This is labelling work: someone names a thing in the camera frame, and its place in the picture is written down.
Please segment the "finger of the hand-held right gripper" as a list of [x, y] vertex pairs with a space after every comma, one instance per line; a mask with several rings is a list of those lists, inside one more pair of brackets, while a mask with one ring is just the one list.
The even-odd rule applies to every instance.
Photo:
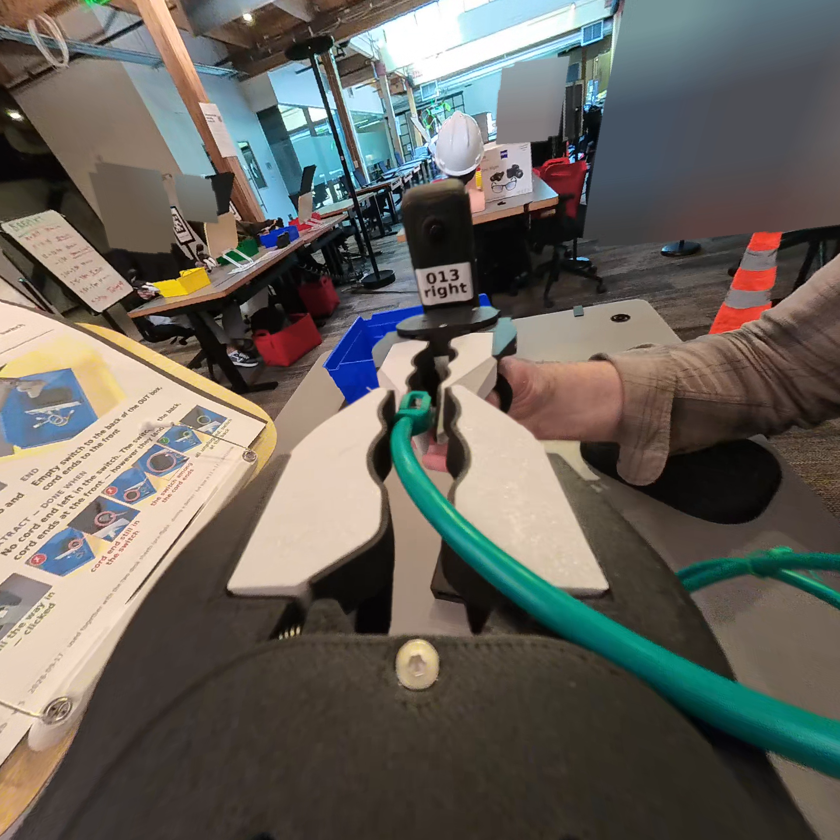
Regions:
[[405, 338], [382, 338], [375, 345], [376, 377], [380, 387], [400, 403], [409, 392], [437, 395], [437, 371], [430, 343]]
[[446, 352], [435, 355], [438, 376], [434, 432], [436, 443], [446, 444], [445, 393], [453, 385], [487, 397], [497, 381], [497, 359], [492, 351], [493, 332], [472, 332], [453, 338]]

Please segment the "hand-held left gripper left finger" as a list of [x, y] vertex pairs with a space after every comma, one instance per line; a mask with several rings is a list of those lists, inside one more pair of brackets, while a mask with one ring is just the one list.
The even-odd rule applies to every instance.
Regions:
[[333, 414], [287, 458], [227, 582], [231, 595], [332, 600], [363, 634], [392, 623], [395, 540], [385, 478], [392, 469], [392, 389]]

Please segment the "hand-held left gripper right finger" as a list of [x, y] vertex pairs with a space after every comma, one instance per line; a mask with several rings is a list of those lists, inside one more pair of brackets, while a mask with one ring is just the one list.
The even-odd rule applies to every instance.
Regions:
[[444, 397], [448, 500], [470, 524], [552, 587], [599, 597], [609, 584], [543, 444], [464, 385]]

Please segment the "blue plastic bin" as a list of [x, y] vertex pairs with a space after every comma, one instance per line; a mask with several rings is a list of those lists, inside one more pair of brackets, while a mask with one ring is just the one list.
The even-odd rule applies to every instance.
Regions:
[[[398, 324], [423, 315], [424, 308], [415, 306], [381, 311], [370, 318], [356, 319], [323, 364], [347, 404], [354, 403], [378, 386], [378, 370], [391, 347], [403, 341], [396, 331]], [[517, 328], [510, 318], [499, 317], [490, 333], [493, 335], [492, 358], [497, 364], [496, 378], [488, 379], [485, 385], [492, 387], [485, 388], [480, 394], [486, 398], [496, 393], [501, 410], [506, 412], [512, 401], [512, 390], [509, 381], [499, 370], [499, 360], [517, 352]]]

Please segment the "person's right hand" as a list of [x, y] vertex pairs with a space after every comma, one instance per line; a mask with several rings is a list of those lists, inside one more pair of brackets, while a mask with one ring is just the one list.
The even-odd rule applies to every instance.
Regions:
[[616, 444], [623, 420], [623, 384], [608, 361], [534, 363], [503, 358], [511, 388], [507, 415], [539, 440]]

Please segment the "white printed carton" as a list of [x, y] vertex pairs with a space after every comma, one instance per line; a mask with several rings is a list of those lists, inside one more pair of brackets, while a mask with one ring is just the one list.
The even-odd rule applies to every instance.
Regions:
[[487, 143], [479, 168], [488, 204], [507, 201], [532, 191], [530, 143]]

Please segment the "red floor bin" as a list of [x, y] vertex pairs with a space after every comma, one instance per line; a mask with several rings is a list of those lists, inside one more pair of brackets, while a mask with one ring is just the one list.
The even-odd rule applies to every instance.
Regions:
[[291, 322], [277, 332], [253, 332], [255, 348], [267, 366], [287, 368], [322, 343], [320, 331], [309, 312], [294, 313]]
[[341, 300], [329, 275], [320, 275], [304, 280], [298, 288], [298, 295], [313, 320], [331, 317], [340, 306]]

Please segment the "black office chair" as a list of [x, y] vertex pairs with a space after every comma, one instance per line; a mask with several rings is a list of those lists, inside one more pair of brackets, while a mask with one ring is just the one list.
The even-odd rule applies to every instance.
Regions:
[[578, 255], [578, 241], [583, 227], [576, 213], [569, 215], [567, 212], [568, 203], [572, 203], [573, 210], [577, 211], [580, 198], [574, 193], [559, 193], [555, 205], [531, 213], [529, 232], [534, 252], [542, 252], [545, 247], [552, 249], [548, 267], [538, 271], [546, 276], [542, 292], [542, 303], [546, 308], [553, 306], [551, 290], [562, 272], [590, 280], [596, 293], [606, 293], [605, 281], [598, 275], [592, 261]]

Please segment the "black pole stand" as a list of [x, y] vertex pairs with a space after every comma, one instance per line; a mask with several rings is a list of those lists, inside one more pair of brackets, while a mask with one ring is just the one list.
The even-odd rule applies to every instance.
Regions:
[[319, 68], [319, 57], [325, 57], [333, 46], [333, 38], [330, 35], [318, 35], [306, 38], [302, 41], [297, 41], [285, 50], [285, 56], [288, 60], [303, 61], [308, 60], [316, 80], [319, 94], [322, 100], [324, 110], [327, 114], [327, 120], [332, 132], [334, 142], [336, 144], [337, 154], [342, 166], [345, 184], [348, 188], [353, 212], [356, 217], [357, 227], [360, 231], [360, 236], [364, 243], [362, 248], [364, 256], [371, 264], [371, 270], [365, 271], [359, 278], [357, 284], [357, 291], [363, 293], [379, 293], [382, 289], [389, 287], [396, 281], [395, 272], [391, 269], [380, 269], [377, 265], [375, 252], [371, 245], [371, 240], [367, 227], [364, 224], [363, 213], [361, 209], [360, 199], [353, 184], [350, 168], [344, 153], [344, 149], [339, 137], [338, 128], [333, 118], [332, 109], [329, 104], [329, 97], [324, 87], [322, 74]]

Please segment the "red tote bag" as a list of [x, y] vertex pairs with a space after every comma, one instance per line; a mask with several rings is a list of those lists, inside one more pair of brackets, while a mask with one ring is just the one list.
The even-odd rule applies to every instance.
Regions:
[[571, 161], [567, 157], [561, 157], [534, 167], [532, 173], [557, 193], [560, 204], [563, 205], [564, 215], [569, 219], [576, 219], [588, 169], [585, 160]]

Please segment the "black quilted wrist rest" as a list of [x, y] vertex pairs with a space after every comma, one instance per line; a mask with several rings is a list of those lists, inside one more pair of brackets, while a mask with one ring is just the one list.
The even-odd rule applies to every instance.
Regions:
[[767, 509], [783, 470], [765, 447], [743, 439], [667, 457], [659, 477], [631, 489], [715, 524], [744, 524]]

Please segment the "printed instruction sheet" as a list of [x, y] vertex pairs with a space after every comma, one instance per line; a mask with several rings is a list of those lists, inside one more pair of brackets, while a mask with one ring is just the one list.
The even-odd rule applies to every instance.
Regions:
[[105, 337], [2, 302], [2, 761], [81, 671], [268, 424]]

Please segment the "small yellow bin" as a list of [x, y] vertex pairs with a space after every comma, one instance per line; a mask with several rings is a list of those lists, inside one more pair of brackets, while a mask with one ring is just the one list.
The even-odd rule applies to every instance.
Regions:
[[181, 298], [209, 287], [211, 279], [203, 266], [182, 270], [178, 277], [151, 284], [164, 299]]

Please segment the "striped orange traffic cone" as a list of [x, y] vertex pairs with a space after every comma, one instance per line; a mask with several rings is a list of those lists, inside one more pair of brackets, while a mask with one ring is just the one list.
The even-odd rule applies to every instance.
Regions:
[[728, 293], [711, 324], [710, 334], [740, 329], [771, 309], [776, 258], [782, 236], [782, 232], [758, 232], [751, 236]]

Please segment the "handwritten whiteboard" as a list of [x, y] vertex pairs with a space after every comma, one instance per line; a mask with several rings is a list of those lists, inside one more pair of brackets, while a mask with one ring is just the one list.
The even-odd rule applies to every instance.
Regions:
[[55, 210], [2, 222], [1, 228], [95, 313], [105, 312], [133, 292], [130, 283]]

